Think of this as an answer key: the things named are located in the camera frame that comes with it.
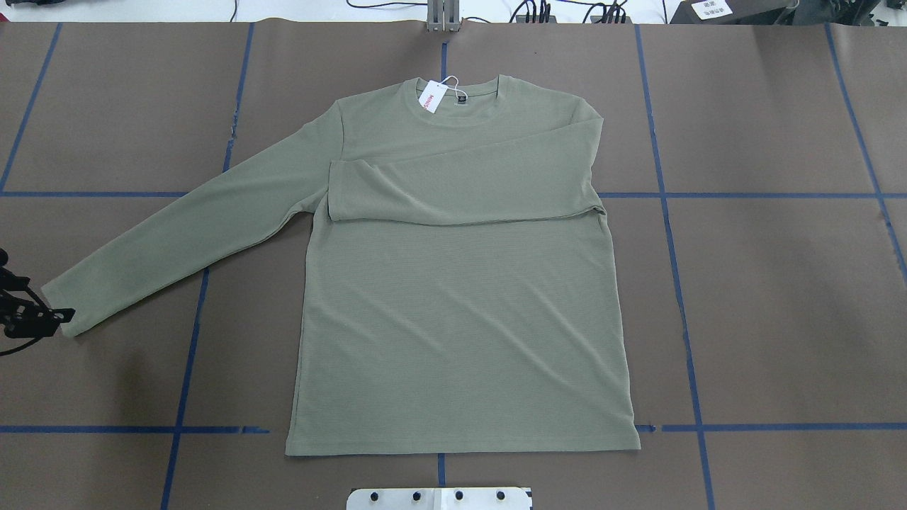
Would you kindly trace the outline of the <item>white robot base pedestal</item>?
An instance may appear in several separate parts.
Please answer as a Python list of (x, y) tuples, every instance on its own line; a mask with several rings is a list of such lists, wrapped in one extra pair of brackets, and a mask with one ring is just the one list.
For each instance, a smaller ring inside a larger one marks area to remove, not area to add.
[(534, 509), (530, 488), (400, 487), (356, 489), (347, 509)]

